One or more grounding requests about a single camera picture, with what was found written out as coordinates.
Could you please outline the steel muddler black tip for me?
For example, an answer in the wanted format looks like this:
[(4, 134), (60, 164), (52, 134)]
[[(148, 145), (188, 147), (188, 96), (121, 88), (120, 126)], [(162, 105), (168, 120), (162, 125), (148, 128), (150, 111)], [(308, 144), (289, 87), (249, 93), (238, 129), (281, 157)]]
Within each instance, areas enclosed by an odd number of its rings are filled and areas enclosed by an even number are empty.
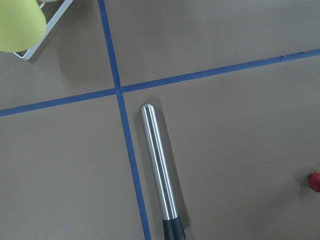
[(140, 115), (162, 213), (164, 239), (185, 240), (155, 107), (151, 103), (142, 104)]

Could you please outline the red strawberry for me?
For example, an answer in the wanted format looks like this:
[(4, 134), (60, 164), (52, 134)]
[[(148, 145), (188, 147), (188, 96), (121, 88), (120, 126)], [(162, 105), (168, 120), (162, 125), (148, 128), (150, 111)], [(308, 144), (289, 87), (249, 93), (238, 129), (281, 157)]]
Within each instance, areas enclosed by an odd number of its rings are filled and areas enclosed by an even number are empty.
[(319, 193), (320, 192), (320, 173), (314, 170), (308, 177), (308, 184), (310, 188)]

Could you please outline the yellow plastic cup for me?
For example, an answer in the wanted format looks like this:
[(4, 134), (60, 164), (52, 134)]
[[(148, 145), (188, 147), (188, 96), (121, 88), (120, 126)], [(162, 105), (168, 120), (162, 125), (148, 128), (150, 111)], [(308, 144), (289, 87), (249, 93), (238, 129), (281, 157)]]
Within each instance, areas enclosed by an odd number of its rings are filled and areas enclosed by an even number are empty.
[(36, 0), (0, 2), (0, 50), (23, 52), (36, 45), (46, 31), (46, 18)]

